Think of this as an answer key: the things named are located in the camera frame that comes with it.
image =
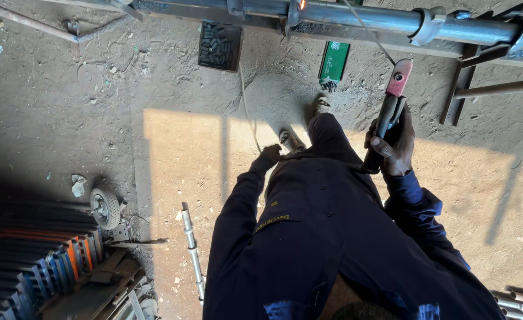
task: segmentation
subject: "worn shoe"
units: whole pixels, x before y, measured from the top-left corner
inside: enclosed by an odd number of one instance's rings
[[[295,136],[287,130],[281,131],[279,134],[279,142],[292,153],[295,153],[299,148],[304,148],[303,145],[295,139]]]
[[[308,125],[311,119],[315,118],[321,113],[329,112],[331,107],[329,98],[327,98],[323,93],[319,93],[317,98],[308,105],[307,110],[305,111],[305,122]]]

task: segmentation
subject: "wheel rim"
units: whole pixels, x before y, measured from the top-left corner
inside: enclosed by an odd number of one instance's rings
[[[106,223],[107,219],[109,219],[109,209],[106,201],[100,195],[95,195],[93,201],[94,217],[97,218],[97,220]]]

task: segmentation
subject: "dusty ground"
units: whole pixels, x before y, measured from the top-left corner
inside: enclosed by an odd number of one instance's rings
[[[448,12],[482,13],[496,3],[367,4],[399,9],[443,4]],[[117,17],[35,0],[0,4],[59,27],[73,17],[92,25]],[[502,1],[496,10],[514,4]],[[182,221],[175,219],[181,202],[190,205],[208,276],[214,221],[236,176],[257,152],[238,76],[199,68],[198,36],[197,23],[151,18],[101,36],[84,56],[73,57],[63,40],[0,23],[0,197],[87,201],[87,195],[74,199],[71,174],[88,177],[88,193],[105,179],[130,201],[126,217],[140,216],[130,219],[139,241],[169,238],[168,250],[137,251],[154,279],[164,319],[200,318]],[[260,144],[277,142],[275,132],[282,127],[308,143],[300,109],[318,90],[323,42],[293,38],[287,46],[280,40],[245,32],[248,105]],[[148,62],[137,51],[149,52]],[[441,126],[453,61],[391,54],[414,59],[407,85],[417,134],[414,168],[422,186],[444,202],[439,221],[488,288],[523,287],[523,94],[470,100],[458,127]],[[97,94],[79,88],[76,73],[84,62],[102,66],[109,81]],[[111,74],[112,66],[124,77]],[[150,77],[141,74],[147,67]],[[361,156],[364,130],[379,110],[389,71],[379,50],[353,47],[346,77],[331,95],[332,112]],[[478,69],[473,84],[514,80],[523,80],[523,69],[490,64]],[[383,182],[377,183],[386,198]],[[259,206],[261,211],[263,199]],[[175,284],[175,277],[182,281]]]

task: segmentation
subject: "electric cable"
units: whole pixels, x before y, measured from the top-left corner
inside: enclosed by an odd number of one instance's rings
[[[350,11],[357,17],[358,19],[358,22],[361,23],[361,25],[363,27],[365,27],[366,31],[368,31],[368,33],[370,34],[370,36],[372,37],[372,40],[374,40],[374,42],[376,42],[376,44],[378,45],[378,47],[380,48],[380,50],[382,50],[382,52],[384,52],[384,55],[388,58],[388,60],[390,60],[390,62],[392,62],[392,65],[396,65],[396,62],[394,62],[394,60],[392,59],[392,57],[388,54],[388,51],[386,51],[386,49],[384,49],[384,47],[382,47],[382,45],[380,44],[380,41],[377,40],[377,38],[374,36],[374,34],[372,34],[372,32],[370,31],[370,29],[368,29],[368,27],[366,26],[365,22],[359,17],[358,13],[356,11],[354,11],[353,7],[350,5],[350,3],[347,1],[347,0],[343,0],[343,2],[349,7]]]
[[[256,147],[258,147],[258,151],[262,153],[262,149],[260,148],[260,145],[258,143],[258,138],[256,138],[256,132],[253,129],[252,126],[252,120],[250,118],[250,113],[248,112],[248,105],[245,101],[245,86],[244,86],[244,74],[242,73],[242,63],[237,63],[238,69],[240,69],[240,81],[242,82],[242,98],[244,99],[244,109],[245,109],[245,116],[248,118],[248,123],[250,123],[250,129],[252,130],[253,140],[256,142]]]

